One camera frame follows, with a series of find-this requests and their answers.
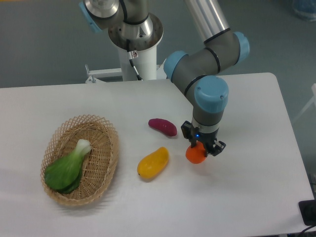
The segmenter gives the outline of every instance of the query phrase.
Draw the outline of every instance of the green leafy vegetable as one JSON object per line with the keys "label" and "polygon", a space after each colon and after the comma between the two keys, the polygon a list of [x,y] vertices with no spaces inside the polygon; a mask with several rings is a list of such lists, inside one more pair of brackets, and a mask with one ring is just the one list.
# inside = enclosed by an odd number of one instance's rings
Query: green leafy vegetable
{"label": "green leafy vegetable", "polygon": [[59,158],[46,168],[44,174],[45,183],[54,190],[62,190],[70,186],[79,177],[84,156],[90,151],[89,141],[78,140],[72,152]]}
{"label": "green leafy vegetable", "polygon": [[69,193],[71,193],[73,190],[75,190],[76,188],[79,187],[81,177],[82,177],[82,169],[80,169],[78,177],[74,180],[74,182],[71,185],[65,187],[64,189],[57,190],[57,192],[59,192],[61,194],[69,194]]}

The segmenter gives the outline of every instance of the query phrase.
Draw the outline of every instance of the woven basket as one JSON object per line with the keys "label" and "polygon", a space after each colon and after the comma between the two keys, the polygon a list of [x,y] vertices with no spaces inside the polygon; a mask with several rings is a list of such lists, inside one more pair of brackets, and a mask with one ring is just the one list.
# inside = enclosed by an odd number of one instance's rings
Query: woven basket
{"label": "woven basket", "polygon": [[[79,139],[88,140],[92,150],[84,158],[80,185],[70,194],[60,194],[44,181],[46,167],[70,153]],[[119,139],[113,125],[99,116],[83,115],[63,123],[53,135],[41,164],[45,192],[62,205],[84,205],[98,199],[109,186],[119,157]]]}

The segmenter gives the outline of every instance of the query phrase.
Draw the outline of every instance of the white stand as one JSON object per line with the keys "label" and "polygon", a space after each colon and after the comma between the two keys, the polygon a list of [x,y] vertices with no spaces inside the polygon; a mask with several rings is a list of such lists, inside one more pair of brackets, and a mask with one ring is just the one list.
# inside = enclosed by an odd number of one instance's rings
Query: white stand
{"label": "white stand", "polygon": [[[157,65],[157,75],[156,75],[157,79],[167,78],[167,75],[163,70],[164,62],[161,65]],[[88,65],[86,64],[85,69],[87,71],[87,76],[88,76],[88,79],[85,81],[85,83],[107,82],[108,78],[122,76],[121,68],[90,71],[88,68]]]}
{"label": "white stand", "polygon": [[303,115],[303,113],[312,105],[316,106],[316,84],[312,85],[313,97],[306,103],[306,105],[301,109],[301,111],[294,117],[292,124],[296,123],[297,120]]}

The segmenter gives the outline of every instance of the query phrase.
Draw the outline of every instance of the toy mango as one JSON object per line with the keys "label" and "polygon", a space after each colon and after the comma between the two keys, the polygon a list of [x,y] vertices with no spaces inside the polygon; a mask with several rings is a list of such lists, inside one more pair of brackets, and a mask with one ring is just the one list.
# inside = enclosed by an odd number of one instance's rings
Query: toy mango
{"label": "toy mango", "polygon": [[139,162],[137,172],[144,179],[154,178],[163,171],[168,161],[169,151],[166,147],[160,147]]}

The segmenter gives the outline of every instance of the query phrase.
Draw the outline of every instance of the black cable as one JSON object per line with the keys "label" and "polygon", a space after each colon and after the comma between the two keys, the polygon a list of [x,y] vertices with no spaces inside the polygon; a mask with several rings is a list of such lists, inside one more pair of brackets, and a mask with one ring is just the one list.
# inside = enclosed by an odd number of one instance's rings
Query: black cable
{"label": "black cable", "polygon": [[300,232],[297,237],[302,237],[303,234],[305,233],[305,231],[308,231],[309,229],[311,229],[311,228],[313,228],[313,227],[315,227],[315,226],[316,226],[316,225],[309,226],[309,227],[307,227],[306,229],[302,230],[302,232]]}
{"label": "black cable", "polygon": [[[128,53],[131,51],[130,48],[129,48],[129,44],[130,44],[130,40],[127,39],[127,40],[126,40],[126,50],[127,50]],[[137,69],[136,69],[136,67],[135,67],[135,65],[134,65],[134,63],[133,63],[133,59],[130,59],[130,60],[129,60],[129,63],[130,63],[130,65],[131,65],[131,67],[134,69],[134,72],[135,72],[135,74],[136,74],[137,79],[138,79],[138,80],[143,80],[143,79],[141,78],[141,76],[139,75],[139,73],[138,73],[138,71],[137,71]]]}

